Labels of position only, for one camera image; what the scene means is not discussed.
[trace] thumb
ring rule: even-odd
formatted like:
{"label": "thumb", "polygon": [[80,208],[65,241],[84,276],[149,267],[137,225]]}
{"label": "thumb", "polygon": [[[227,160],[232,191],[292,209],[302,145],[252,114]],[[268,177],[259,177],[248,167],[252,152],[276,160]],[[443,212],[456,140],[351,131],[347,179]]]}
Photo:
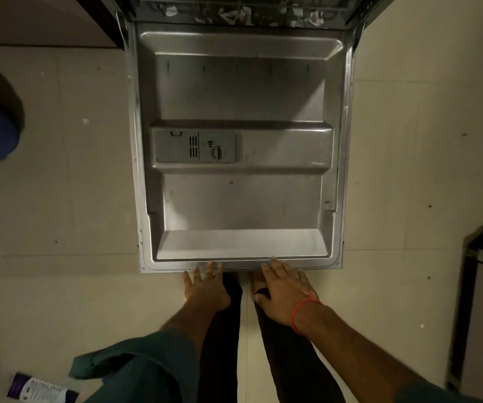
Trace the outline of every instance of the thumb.
{"label": "thumb", "polygon": [[254,295],[254,302],[257,303],[265,312],[267,315],[268,310],[271,306],[271,300],[264,296],[264,294],[255,294]]}

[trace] hand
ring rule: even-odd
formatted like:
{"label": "hand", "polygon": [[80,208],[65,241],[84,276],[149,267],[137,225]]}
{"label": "hand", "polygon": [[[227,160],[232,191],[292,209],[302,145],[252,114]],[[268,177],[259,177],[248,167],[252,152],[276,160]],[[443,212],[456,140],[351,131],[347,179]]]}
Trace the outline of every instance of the hand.
{"label": "hand", "polygon": [[263,294],[255,294],[254,301],[262,307],[265,314],[279,324],[290,326],[293,309],[305,298],[318,299],[307,276],[302,271],[294,271],[285,262],[279,262],[275,257],[271,259],[272,267],[262,264],[265,283],[259,282],[253,276],[253,293],[259,288],[269,288],[271,299]]}
{"label": "hand", "polygon": [[185,285],[185,298],[188,303],[205,305],[214,311],[224,310],[230,305],[230,296],[223,286],[223,266],[219,265],[215,275],[213,274],[213,262],[208,262],[206,276],[200,277],[200,269],[195,267],[193,281],[187,271],[183,272]]}

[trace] tiled floor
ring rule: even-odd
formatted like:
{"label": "tiled floor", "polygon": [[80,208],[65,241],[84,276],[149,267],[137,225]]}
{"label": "tiled floor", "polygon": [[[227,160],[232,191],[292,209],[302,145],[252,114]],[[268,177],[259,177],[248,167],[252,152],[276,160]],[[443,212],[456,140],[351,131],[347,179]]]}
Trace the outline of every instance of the tiled floor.
{"label": "tiled floor", "polygon": [[[152,332],[183,303],[180,275],[137,270],[124,70],[116,50],[0,47],[26,112],[0,162],[4,370],[63,379],[73,356]],[[483,224],[483,0],[397,0],[368,28],[347,192],[344,268],[309,278],[441,385],[462,242]],[[277,401],[251,299],[243,306],[239,401]]]}

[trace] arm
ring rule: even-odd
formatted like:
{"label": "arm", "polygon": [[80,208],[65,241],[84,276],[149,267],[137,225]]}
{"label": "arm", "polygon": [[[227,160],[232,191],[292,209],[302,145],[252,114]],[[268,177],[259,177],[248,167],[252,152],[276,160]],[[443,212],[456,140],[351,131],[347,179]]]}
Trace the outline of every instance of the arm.
{"label": "arm", "polygon": [[187,271],[184,271],[183,282],[187,301],[182,309],[161,327],[161,330],[177,329],[183,332],[195,344],[200,358],[202,344],[213,316],[230,305],[230,296],[223,286],[222,266],[218,267],[214,275],[213,262],[208,262],[205,278],[200,277],[197,267],[193,273],[193,279],[194,283],[191,282]]}
{"label": "arm", "polygon": [[[256,294],[267,316],[290,325],[296,305],[316,292],[303,272],[272,259],[262,264],[271,299]],[[422,378],[348,326],[329,307],[309,302],[295,315],[294,324],[323,353],[360,403],[392,403],[406,384]]]}

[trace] dishwasher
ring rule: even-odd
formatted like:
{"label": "dishwasher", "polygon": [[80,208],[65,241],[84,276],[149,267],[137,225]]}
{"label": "dishwasher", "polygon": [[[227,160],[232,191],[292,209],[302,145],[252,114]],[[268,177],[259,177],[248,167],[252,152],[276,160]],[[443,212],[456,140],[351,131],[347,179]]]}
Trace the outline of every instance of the dishwasher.
{"label": "dishwasher", "polygon": [[101,1],[126,55],[141,272],[341,267],[354,51],[392,1]]}

